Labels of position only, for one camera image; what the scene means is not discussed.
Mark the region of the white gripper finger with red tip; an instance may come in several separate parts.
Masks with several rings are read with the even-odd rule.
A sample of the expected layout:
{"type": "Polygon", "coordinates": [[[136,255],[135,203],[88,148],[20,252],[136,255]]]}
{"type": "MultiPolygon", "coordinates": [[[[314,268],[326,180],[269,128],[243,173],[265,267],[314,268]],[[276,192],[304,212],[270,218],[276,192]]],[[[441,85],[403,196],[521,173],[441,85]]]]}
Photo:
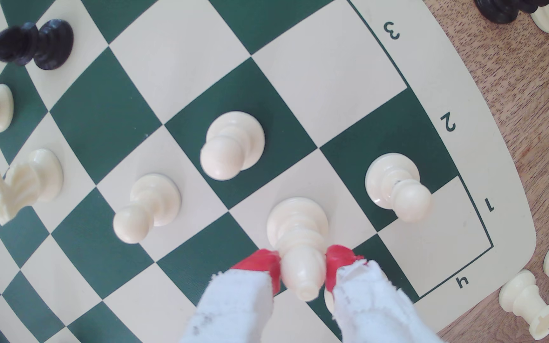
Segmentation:
{"type": "Polygon", "coordinates": [[[279,253],[267,249],[213,275],[180,342],[260,342],[280,282],[279,253]]]}
{"type": "Polygon", "coordinates": [[[343,342],[443,342],[376,261],[346,246],[326,250],[325,285],[343,342]]]}

